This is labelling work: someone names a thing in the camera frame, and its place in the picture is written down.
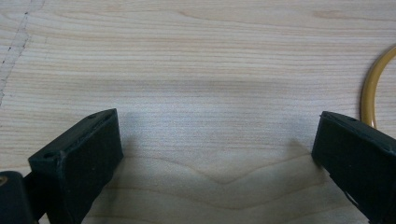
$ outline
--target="black rubber piece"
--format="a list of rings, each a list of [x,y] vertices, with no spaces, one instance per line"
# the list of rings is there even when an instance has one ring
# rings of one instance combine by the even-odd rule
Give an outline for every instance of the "black rubber piece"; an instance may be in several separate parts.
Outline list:
[[[35,223],[22,175],[18,172],[0,172],[0,223]]]
[[[396,223],[396,140],[347,116],[323,112],[312,157],[370,223]]]
[[[34,219],[39,220],[46,213],[45,202],[49,195],[45,189],[37,185],[37,178],[35,178],[33,173],[27,175],[23,181],[29,198],[29,201],[26,203],[29,203]]]
[[[117,110],[88,116],[29,158],[27,183],[45,192],[32,207],[44,204],[52,224],[81,223],[122,157]]]

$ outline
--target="wood grain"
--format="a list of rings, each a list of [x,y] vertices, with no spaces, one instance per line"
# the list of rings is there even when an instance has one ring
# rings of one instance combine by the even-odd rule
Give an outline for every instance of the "wood grain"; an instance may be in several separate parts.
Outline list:
[[[2,1],[0,169],[116,107],[125,153],[85,223],[364,223],[311,160],[396,41],[380,1]],[[396,63],[376,98],[396,137]]]

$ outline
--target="light wood tabletop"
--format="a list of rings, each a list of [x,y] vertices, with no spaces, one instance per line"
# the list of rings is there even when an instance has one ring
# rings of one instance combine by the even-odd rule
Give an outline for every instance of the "light wood tabletop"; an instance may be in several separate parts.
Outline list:
[[[29,156],[117,108],[125,158],[84,223],[367,223],[310,152],[323,110],[359,117],[395,12],[394,0],[2,0],[0,169],[27,175]],[[376,95],[393,137],[395,73]]]

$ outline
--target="wooden surface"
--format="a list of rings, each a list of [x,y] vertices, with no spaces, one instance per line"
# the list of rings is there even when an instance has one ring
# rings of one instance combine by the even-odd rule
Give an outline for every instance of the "wooden surface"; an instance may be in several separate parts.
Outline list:
[[[359,117],[366,72],[396,43],[395,11],[394,0],[2,0],[0,169],[28,174],[30,155],[116,107],[125,159],[85,223],[365,223],[310,151],[322,110]],[[393,137],[395,72],[376,97]]]

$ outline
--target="yellow rubber hose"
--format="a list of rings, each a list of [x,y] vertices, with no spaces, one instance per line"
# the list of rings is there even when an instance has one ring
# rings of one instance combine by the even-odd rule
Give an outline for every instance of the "yellow rubber hose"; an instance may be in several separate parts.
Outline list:
[[[369,71],[361,93],[361,121],[376,128],[375,122],[375,90],[381,73],[387,64],[396,56],[396,47],[393,47],[379,57]]]

